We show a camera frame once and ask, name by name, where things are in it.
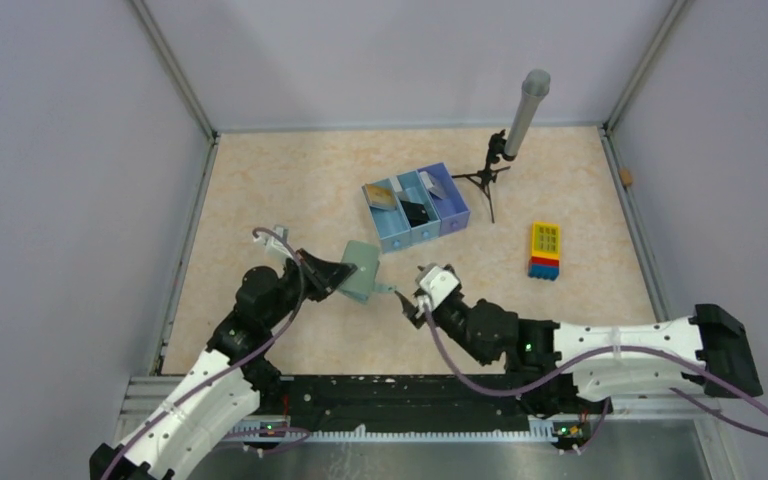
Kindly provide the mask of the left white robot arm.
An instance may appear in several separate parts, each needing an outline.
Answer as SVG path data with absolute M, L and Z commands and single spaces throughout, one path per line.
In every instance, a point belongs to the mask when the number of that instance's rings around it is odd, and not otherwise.
M 321 302 L 357 270 L 293 249 L 284 235 L 257 227 L 284 261 L 248 270 L 228 315 L 190 371 L 140 427 L 120 444 L 91 455 L 93 479 L 185 479 L 243 418 L 279 404 L 281 373 L 265 357 L 295 320 L 304 301 Z

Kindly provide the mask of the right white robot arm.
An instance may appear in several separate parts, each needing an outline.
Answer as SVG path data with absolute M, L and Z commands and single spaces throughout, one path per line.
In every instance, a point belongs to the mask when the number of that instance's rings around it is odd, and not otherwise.
M 713 398 L 763 392 L 745 326 L 716 304 L 661 323 L 588 326 L 526 319 L 485 299 L 468 305 L 449 265 L 421 268 L 416 283 L 412 296 L 397 296 L 415 327 L 434 324 L 480 365 L 503 360 L 506 373 L 546 385 L 560 412 L 585 400 L 690 384 Z

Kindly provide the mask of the green leather card holder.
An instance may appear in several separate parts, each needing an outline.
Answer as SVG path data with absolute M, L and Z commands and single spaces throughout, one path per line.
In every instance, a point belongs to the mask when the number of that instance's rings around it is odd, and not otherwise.
M 381 250 L 366 242 L 351 240 L 347 243 L 342 263 L 352 264 L 356 270 L 340 285 L 338 291 L 361 304 L 366 304 L 373 294 L 394 293 L 397 287 L 377 280 Z

